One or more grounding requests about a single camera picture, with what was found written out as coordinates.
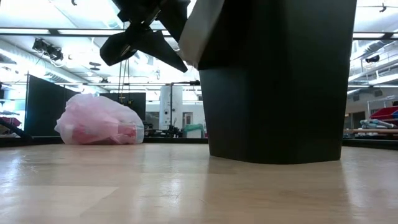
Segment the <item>wooden floor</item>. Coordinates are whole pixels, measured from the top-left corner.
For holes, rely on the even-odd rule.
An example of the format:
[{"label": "wooden floor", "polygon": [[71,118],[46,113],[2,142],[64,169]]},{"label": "wooden floor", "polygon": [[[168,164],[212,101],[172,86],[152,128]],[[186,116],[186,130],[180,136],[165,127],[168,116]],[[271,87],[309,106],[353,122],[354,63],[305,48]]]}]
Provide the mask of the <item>wooden floor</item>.
[{"label": "wooden floor", "polygon": [[398,151],[294,166],[207,145],[0,150],[0,223],[398,223]]}]

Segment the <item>black pedestal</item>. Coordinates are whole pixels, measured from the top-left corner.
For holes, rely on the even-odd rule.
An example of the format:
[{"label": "black pedestal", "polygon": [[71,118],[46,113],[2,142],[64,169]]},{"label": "black pedestal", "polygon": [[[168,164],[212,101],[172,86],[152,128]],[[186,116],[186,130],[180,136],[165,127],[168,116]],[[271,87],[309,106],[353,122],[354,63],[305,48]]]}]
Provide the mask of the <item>black pedestal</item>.
[{"label": "black pedestal", "polygon": [[355,0],[226,1],[199,64],[212,156],[340,158]]}]

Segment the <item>ceiling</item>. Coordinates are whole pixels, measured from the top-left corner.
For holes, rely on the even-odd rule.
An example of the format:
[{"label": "ceiling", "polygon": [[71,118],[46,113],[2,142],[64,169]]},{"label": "ceiling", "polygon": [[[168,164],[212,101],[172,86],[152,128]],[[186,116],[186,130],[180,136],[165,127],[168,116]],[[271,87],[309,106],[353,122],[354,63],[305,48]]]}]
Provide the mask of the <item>ceiling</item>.
[{"label": "ceiling", "polygon": [[[118,19],[119,9],[112,0],[76,0],[76,3],[77,6],[73,6],[70,0],[1,0],[0,27],[123,29],[127,26]],[[192,11],[194,3],[195,1],[192,1],[189,5],[188,14]],[[383,3],[387,9],[380,12]],[[398,21],[397,0],[358,0],[355,32],[396,31],[398,30],[396,21]],[[151,27],[164,29],[157,21]],[[36,36],[21,35],[0,37],[1,40],[29,54],[34,54],[39,59],[41,54],[32,50],[35,38]],[[118,83],[120,74],[122,73],[122,76],[124,74],[120,70],[120,64],[109,67],[102,61],[99,50],[106,41],[105,37],[45,37],[45,41],[62,48],[65,59],[57,63],[62,70],[88,82],[98,83],[107,78],[111,83]],[[173,48],[178,48],[173,38],[168,37],[166,41]],[[170,83],[199,79],[198,72],[194,68],[182,73],[149,55],[139,53],[138,56],[139,59],[138,57],[129,59],[130,69],[127,69],[126,77],[130,77],[131,83]],[[49,62],[49,58],[46,57],[42,57],[41,60]],[[93,67],[89,65],[90,62],[100,63],[100,70],[90,70]],[[106,86],[106,89],[117,90],[118,86]]]}]

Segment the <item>pink plastic bag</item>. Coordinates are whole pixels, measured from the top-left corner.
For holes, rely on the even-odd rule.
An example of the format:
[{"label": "pink plastic bag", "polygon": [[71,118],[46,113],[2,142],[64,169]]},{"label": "pink plastic bag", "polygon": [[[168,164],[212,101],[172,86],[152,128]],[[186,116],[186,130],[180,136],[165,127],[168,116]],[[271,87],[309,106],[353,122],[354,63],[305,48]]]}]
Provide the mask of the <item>pink plastic bag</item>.
[{"label": "pink plastic bag", "polygon": [[136,112],[91,94],[70,98],[55,130],[65,144],[140,144],[144,140],[144,125]]}]

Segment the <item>black panel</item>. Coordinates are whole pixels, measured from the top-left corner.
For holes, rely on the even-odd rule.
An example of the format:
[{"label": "black panel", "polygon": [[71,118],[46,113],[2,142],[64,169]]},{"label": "black panel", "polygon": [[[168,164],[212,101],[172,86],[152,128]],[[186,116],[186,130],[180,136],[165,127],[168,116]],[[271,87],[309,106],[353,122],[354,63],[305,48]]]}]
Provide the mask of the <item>black panel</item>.
[{"label": "black panel", "polygon": [[119,93],[102,93],[100,95],[128,106],[138,114],[141,120],[145,121],[146,93],[123,93],[122,95]]},{"label": "black panel", "polygon": [[356,1],[227,4],[240,3],[224,5],[199,63],[210,154],[268,164],[339,159]]},{"label": "black panel", "polygon": [[36,136],[59,136],[54,131],[67,100],[77,93],[32,75],[28,77],[25,132]]}]

